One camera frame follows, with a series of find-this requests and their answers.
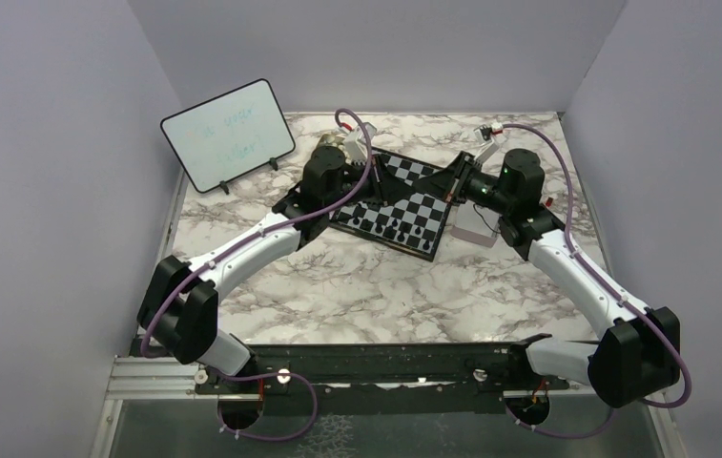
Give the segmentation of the black chess rook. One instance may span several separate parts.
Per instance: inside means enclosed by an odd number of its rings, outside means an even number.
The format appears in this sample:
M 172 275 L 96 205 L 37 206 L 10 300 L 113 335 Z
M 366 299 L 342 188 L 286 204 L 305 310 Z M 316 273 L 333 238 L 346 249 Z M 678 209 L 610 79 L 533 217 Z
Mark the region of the black chess rook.
M 393 225 L 388 225 L 385 227 L 382 234 L 386 239 L 393 239 L 396 234 L 396 230 Z

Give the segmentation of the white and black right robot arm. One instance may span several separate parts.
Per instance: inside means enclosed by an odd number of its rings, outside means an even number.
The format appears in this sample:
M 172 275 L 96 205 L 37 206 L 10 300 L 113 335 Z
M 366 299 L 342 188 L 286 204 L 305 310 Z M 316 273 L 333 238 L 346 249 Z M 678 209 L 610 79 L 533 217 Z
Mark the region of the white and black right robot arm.
M 580 249 L 567 226 L 541 202 L 544 182 L 538 155 L 513 149 L 497 176 L 481 171 L 472 155 L 460 153 L 449 166 L 414 183 L 417 191 L 434 198 L 470 201 L 498 214 L 502 240 L 572 300 L 598 339 L 526 339 L 510 351 L 507 378 L 520 388 L 544 376 L 589 385 L 611 407 L 675 385 L 681 378 L 678 318 L 667 307 L 643 305 Z

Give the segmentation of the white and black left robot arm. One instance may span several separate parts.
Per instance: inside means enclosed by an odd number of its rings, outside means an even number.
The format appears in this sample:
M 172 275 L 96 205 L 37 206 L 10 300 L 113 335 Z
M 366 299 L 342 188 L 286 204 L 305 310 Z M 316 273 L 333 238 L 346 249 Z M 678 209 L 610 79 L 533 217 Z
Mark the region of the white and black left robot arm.
M 337 147 L 316 148 L 300 181 L 250 230 L 208 255 L 191 260 L 169 256 L 157 264 L 137 314 L 145 330 L 140 354 L 205 364 L 218 370 L 231 390 L 248 389 L 256 378 L 254 354 L 220 329 L 221 300 L 266 265 L 317 238 L 341 207 L 384 205 L 408 193 L 408 185 L 376 155 L 366 163 L 349 163 Z

